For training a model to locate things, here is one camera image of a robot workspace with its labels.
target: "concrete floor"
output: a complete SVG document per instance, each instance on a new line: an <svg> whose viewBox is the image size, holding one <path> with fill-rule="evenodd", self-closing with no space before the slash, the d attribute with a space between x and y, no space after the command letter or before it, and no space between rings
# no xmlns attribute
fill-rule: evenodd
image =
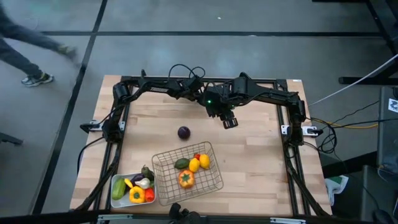
<svg viewBox="0 0 398 224"><path fill-rule="evenodd" d="M10 16L37 30L92 30L99 0L4 1ZM305 31L375 32L364 4L312 3L309 0L146 1L109 0L102 31ZM79 48L82 58L89 36L53 37ZM0 144L0 216L24 215L32 206L45 162L72 92L78 68L52 52L13 40L22 54L56 76L56 82L24 88L24 74L0 62L0 131L24 145ZM104 75L166 75L175 63L202 66L208 77L303 80L308 102L344 87L340 76L362 77L391 53L380 38L364 37L97 37L69 125L43 212L69 209L76 181L78 152L87 135L79 129L92 118ZM176 70L178 76L185 70ZM354 86L310 108L311 115L333 121L379 97L379 86ZM344 123L377 118L377 106ZM349 159L376 150L377 129L338 130L337 154Z"/></svg>

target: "wire basket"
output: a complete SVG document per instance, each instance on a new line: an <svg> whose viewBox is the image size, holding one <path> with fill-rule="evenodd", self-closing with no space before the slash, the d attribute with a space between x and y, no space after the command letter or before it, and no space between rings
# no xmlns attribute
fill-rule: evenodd
<svg viewBox="0 0 398 224"><path fill-rule="evenodd" d="M183 189L178 183L178 175L182 170L174 168L174 164L181 158L192 159L197 153L209 156L210 168L207 170L199 168L194 173L195 185L189 189ZM210 142L201 142L156 154L152 157L152 166L156 178L157 198L163 206L208 194L220 190L224 186L220 168Z"/></svg>

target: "wooden tabletop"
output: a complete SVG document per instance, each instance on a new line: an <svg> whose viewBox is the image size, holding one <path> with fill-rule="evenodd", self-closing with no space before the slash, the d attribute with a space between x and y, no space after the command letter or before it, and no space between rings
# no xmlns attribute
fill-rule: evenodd
<svg viewBox="0 0 398 224"><path fill-rule="evenodd" d="M109 113L113 103L112 87L120 80L119 75L104 77L94 119L101 120ZM301 80L287 80L287 83L289 91L298 91L305 101ZM290 216L292 208L276 106L253 101L236 108L234 113L239 126L224 130L220 119L209 118L205 108L197 103L176 100L162 93L142 94L131 103L118 174L139 172L144 164L152 169L154 154L209 141L224 187L181 202L183 208L201 215ZM284 116L285 124L288 124L286 114ZM192 134L188 141L179 140L177 129L180 126L190 128ZM99 137L100 132L90 133L87 142ZM310 137L305 137L305 141L316 144ZM79 206L98 183L105 147L106 142L101 141L85 150L70 208ZM304 145L300 146L300 155L309 191L322 208L331 213L318 152ZM100 208L105 206L108 187L109 181L104 187ZM303 213L297 186L296 194L299 211ZM170 206L163 207L154 202L112 208L112 212L167 214L169 209Z"/></svg>

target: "yellow lemon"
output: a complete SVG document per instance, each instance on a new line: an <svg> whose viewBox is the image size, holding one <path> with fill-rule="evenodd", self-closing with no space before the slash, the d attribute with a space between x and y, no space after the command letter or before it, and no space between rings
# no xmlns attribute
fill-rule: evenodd
<svg viewBox="0 0 398 224"><path fill-rule="evenodd" d="M210 167L210 158L209 158L209 156L207 156L206 154L202 154L202 155L200 155L199 161L200 161L200 166L202 168L209 169L209 167Z"/></svg>
<svg viewBox="0 0 398 224"><path fill-rule="evenodd" d="M192 172L198 171L199 166L200 166L200 162L199 162L199 160L197 158L193 158L189 162L189 170L192 171Z"/></svg>

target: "sneaker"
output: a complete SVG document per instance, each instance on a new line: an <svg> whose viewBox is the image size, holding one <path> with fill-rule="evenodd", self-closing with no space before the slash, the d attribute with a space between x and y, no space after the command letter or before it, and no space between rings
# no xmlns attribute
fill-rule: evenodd
<svg viewBox="0 0 398 224"><path fill-rule="evenodd" d="M74 61L76 59L77 49L76 47L69 47L66 45L62 45L61 47L59 47L58 53L66 56L71 61Z"/></svg>
<svg viewBox="0 0 398 224"><path fill-rule="evenodd" d="M40 78L26 77L21 81L21 83L27 87L35 87L40 84L50 83L53 80L54 80L54 77L52 75L43 73Z"/></svg>

